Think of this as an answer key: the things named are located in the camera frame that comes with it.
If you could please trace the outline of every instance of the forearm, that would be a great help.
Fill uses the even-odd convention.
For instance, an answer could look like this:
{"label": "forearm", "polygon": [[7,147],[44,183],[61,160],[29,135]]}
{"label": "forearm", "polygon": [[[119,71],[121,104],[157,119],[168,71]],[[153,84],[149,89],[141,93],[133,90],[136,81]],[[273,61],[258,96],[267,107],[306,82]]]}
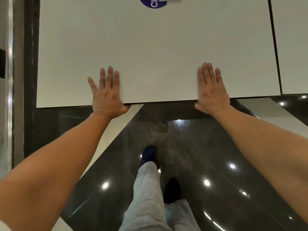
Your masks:
{"label": "forearm", "polygon": [[[23,230],[50,230],[59,217],[71,190],[90,163],[98,142],[110,119],[101,114],[91,114],[80,125],[39,149],[0,182],[0,219],[12,228]],[[20,207],[11,204],[16,200]],[[25,207],[32,214],[18,214]],[[33,225],[42,222],[42,226]]]}
{"label": "forearm", "polygon": [[307,222],[308,140],[231,106],[215,113],[214,118],[250,163]]}

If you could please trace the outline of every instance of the purple circle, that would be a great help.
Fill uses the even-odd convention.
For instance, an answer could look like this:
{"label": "purple circle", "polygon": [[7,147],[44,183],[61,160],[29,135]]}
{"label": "purple circle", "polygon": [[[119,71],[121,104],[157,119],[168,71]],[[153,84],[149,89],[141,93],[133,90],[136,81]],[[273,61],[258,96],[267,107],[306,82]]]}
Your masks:
{"label": "purple circle", "polygon": [[165,5],[167,5],[167,1],[161,1],[158,0],[140,0],[142,4],[144,4],[146,7],[152,8],[152,9],[158,9],[162,8]]}

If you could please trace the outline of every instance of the white sleeve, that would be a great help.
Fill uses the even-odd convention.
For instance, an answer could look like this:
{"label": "white sleeve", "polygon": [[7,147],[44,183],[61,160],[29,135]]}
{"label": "white sleeve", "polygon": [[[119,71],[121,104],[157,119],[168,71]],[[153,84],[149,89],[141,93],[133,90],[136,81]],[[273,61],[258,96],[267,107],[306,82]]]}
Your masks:
{"label": "white sleeve", "polygon": [[1,231],[12,231],[5,223],[0,221],[0,230]]}

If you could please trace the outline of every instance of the foot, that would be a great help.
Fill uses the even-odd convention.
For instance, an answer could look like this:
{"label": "foot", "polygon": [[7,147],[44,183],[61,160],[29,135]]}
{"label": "foot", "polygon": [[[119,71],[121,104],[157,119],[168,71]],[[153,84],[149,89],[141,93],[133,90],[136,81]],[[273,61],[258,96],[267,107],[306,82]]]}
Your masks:
{"label": "foot", "polygon": [[179,180],[175,177],[172,177],[167,183],[165,192],[164,192],[164,203],[171,204],[180,199],[181,186]]}
{"label": "foot", "polygon": [[154,145],[146,146],[144,148],[141,157],[141,166],[143,166],[145,163],[149,161],[152,161],[156,164],[156,147]]}

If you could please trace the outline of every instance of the light gray sweatpants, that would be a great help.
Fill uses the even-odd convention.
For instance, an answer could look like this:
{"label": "light gray sweatpants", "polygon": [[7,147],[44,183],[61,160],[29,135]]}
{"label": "light gray sweatpants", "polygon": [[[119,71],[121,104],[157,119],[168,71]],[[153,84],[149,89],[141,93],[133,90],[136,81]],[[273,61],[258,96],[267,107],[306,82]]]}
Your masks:
{"label": "light gray sweatpants", "polygon": [[201,231],[185,199],[164,207],[159,176],[153,162],[140,167],[134,198],[119,231]]}

